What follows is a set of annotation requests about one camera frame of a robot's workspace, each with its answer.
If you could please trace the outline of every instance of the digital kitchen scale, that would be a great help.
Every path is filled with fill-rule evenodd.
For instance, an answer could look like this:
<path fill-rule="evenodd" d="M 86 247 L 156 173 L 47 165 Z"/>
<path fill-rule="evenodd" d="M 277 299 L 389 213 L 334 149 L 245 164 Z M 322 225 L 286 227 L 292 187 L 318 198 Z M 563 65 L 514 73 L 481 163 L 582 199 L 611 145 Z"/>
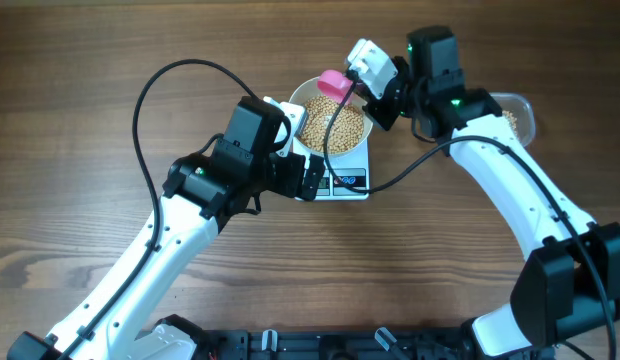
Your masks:
<path fill-rule="evenodd" d="M 310 152 L 304 148 L 299 139 L 292 141 L 292 152 L 306 157 L 306 168 L 310 162 Z M 330 165 L 345 184 L 354 185 L 356 189 L 370 189 L 370 168 L 368 166 L 368 140 L 364 140 L 351 153 L 343 156 L 330 157 Z M 335 184 L 332 175 L 323 174 L 317 189 L 315 201 L 321 200 L 365 200 L 369 194 L 358 194 Z"/>

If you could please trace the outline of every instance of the clear plastic container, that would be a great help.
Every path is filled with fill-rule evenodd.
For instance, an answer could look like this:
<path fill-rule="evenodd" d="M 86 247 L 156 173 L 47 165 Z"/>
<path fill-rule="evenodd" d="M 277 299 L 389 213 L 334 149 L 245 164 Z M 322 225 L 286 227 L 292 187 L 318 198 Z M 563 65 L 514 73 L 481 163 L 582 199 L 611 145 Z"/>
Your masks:
<path fill-rule="evenodd" d="M 504 111 L 516 118 L 516 133 L 521 145 L 528 146 L 534 139 L 536 126 L 532 106 L 523 96 L 511 93 L 490 93 Z"/>

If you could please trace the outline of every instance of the wooden table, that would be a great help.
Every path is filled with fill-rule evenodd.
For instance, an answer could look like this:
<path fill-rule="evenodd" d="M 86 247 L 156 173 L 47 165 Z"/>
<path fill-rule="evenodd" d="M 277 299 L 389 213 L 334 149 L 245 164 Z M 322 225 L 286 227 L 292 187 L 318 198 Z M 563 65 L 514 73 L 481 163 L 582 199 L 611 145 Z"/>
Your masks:
<path fill-rule="evenodd" d="M 0 8 L 0 359 L 21 331 L 44 335 L 74 309 L 150 213 L 130 124 L 156 70 L 209 59 L 286 100 L 341 69 L 358 38 L 405 55 L 405 34 L 431 24 L 456 33 L 469 86 L 532 103 L 529 151 L 562 190 L 599 222 L 620 222 L 620 2 Z M 140 136 L 157 186 L 225 129 L 242 95 L 198 66 L 155 84 Z M 373 183 L 428 148 L 407 121 L 375 130 Z M 148 324 L 178 313 L 207 329 L 457 326 L 508 301 L 523 265 L 486 195 L 443 155 L 365 202 L 262 203 L 197 256 Z M 576 342 L 605 357 L 603 329 Z"/>

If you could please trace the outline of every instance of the pink object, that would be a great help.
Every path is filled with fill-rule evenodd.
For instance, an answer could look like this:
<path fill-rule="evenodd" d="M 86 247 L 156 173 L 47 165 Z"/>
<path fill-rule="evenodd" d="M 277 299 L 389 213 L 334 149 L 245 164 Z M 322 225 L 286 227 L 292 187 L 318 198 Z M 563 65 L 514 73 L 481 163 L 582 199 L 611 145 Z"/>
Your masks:
<path fill-rule="evenodd" d="M 319 81 L 317 82 L 319 91 L 321 91 L 323 95 L 338 103 L 343 101 L 343 98 L 348 93 L 348 89 L 351 85 L 352 81 L 348 80 L 348 78 L 343 76 L 343 74 L 337 70 L 324 71 L 323 74 L 319 76 Z M 348 99 L 346 105 L 350 104 L 351 100 L 352 96 Z"/>

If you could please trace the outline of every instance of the white bowl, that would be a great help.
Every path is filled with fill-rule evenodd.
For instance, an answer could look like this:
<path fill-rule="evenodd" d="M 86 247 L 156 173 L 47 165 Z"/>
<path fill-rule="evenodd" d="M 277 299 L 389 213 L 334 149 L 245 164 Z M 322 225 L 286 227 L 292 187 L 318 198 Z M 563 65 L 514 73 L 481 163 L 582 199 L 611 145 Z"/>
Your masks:
<path fill-rule="evenodd" d="M 313 97 L 322 95 L 321 91 L 319 91 L 319 88 L 317 87 L 318 80 L 319 80 L 319 77 L 316 77 L 314 79 L 310 79 L 304 82 L 303 84 L 301 84 L 301 86 L 299 86 L 297 90 L 295 90 L 294 93 L 292 93 L 292 96 L 290 97 L 290 103 L 296 104 L 296 105 L 303 105 L 308 100 L 312 99 Z M 356 94 L 352 94 L 350 97 L 352 99 L 352 102 L 350 104 L 356 107 L 362 114 L 364 114 L 363 115 L 363 133 L 361 134 L 361 138 L 359 139 L 359 143 L 357 144 L 357 146 L 353 147 L 352 149 L 348 151 L 330 154 L 331 158 L 343 156 L 343 155 L 346 155 L 354 151 L 354 149 L 361 146 L 361 143 L 363 143 L 363 141 L 368 138 L 368 135 L 370 135 L 370 131 L 372 131 L 372 125 L 373 125 L 372 120 L 370 120 L 370 118 L 368 118 L 363 112 L 363 106 L 366 104 L 366 101 L 360 98 L 359 96 L 357 96 Z M 306 151 L 309 151 L 311 154 L 323 157 L 323 152 L 310 149 L 309 147 L 305 146 L 301 142 L 300 139 L 296 143 L 301 145 Z"/>

